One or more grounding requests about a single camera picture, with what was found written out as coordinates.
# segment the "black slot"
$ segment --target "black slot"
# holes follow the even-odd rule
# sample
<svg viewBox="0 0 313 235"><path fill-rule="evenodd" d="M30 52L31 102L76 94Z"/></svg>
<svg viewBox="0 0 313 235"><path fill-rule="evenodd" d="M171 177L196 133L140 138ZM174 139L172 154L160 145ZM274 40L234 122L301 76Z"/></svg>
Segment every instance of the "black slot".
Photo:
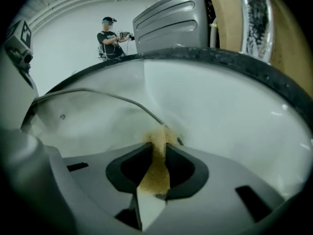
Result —
<svg viewBox="0 0 313 235"><path fill-rule="evenodd" d="M111 161L106 176L121 192L136 193L136 189L152 163L152 146L147 143Z"/></svg>
<svg viewBox="0 0 313 235"><path fill-rule="evenodd" d="M122 210L118 215L115 216L115 218L137 230L142 230L136 195L133 195L129 208Z"/></svg>
<svg viewBox="0 0 313 235"><path fill-rule="evenodd" d="M166 167L170 174L171 188L165 200L189 198L196 194L209 178L209 170L204 162L192 155L166 145Z"/></svg>
<svg viewBox="0 0 313 235"><path fill-rule="evenodd" d="M75 171L75 170L80 170L82 168L88 167L89 165L86 162L78 163L78 164L71 164L67 166L67 169L69 171Z"/></svg>
<svg viewBox="0 0 313 235"><path fill-rule="evenodd" d="M254 222L259 222L271 213L271 209L249 186L238 187L235 190L250 212Z"/></svg>

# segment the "white cable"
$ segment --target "white cable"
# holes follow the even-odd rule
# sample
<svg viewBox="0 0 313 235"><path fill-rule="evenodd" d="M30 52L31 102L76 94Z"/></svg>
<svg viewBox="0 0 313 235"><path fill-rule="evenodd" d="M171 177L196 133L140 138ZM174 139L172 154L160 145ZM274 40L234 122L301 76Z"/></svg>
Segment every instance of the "white cable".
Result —
<svg viewBox="0 0 313 235"><path fill-rule="evenodd" d="M210 32L210 47L216 47L216 38L217 38L217 18L215 18L211 24L211 32Z"/></svg>
<svg viewBox="0 0 313 235"><path fill-rule="evenodd" d="M129 40L127 41L127 51L126 51L126 56L127 56L127 53L128 53L128 43L129 43Z"/></svg>

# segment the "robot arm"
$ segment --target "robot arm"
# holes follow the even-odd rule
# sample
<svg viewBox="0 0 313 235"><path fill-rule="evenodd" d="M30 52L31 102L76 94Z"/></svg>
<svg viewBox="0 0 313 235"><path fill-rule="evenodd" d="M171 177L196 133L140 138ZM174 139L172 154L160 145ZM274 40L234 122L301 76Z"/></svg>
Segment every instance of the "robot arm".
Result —
<svg viewBox="0 0 313 235"><path fill-rule="evenodd" d="M20 129L24 117L38 96L37 88L28 72L33 58L32 33L25 20L12 25L0 48L0 127Z"/></svg>

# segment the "curved wire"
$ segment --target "curved wire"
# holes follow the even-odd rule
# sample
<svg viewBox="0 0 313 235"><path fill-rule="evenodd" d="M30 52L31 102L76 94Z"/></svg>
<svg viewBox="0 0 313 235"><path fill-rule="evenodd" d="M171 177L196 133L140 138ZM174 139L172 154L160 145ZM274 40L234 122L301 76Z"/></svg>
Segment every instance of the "curved wire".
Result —
<svg viewBox="0 0 313 235"><path fill-rule="evenodd" d="M40 103L42 101L46 101L46 100L48 100L48 99L50 99L51 97L54 97L54 96L67 94L67 93L73 93L73 92L92 92L92 93L102 94L102 95L110 96L110 97L113 97L113 98L117 98L117 99L129 102L131 104L134 104L134 105L138 106L142 110L144 110L146 113L148 113L150 116L152 116L159 124L165 125L167 127L167 125L162 120L160 120L156 115L154 115L146 107L144 107L142 104L139 104L136 101L133 101L133 100L128 99L126 97L118 96L118 95L115 95L115 94L112 94L112 93L100 92L100 91L97 91L97 90L94 90L94 89L88 89L88 88L66 89L66 90L60 90L60 91L57 91L57 92L48 93L46 95L43 95L43 96L40 96L40 97L36 98L32 102L31 105ZM180 138L177 138L177 141L178 141L178 143L180 145L183 145L183 142L181 141Z"/></svg>

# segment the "black rim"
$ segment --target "black rim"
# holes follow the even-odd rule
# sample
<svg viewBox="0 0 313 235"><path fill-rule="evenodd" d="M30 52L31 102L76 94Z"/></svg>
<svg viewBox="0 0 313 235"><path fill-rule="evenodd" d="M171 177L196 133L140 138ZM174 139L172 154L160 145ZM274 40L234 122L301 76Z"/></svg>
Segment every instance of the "black rim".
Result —
<svg viewBox="0 0 313 235"><path fill-rule="evenodd" d="M100 69L110 69L116 64L136 59L177 59L198 61L222 66L244 74L263 83L276 93L280 94L289 102L291 106L294 107L294 109L308 124L311 131L313 130L313 101L310 96L296 84L296 82L281 73L279 70L253 57L215 48L169 48L109 60L74 74L52 88L48 93L62 90L68 85L94 71Z"/></svg>

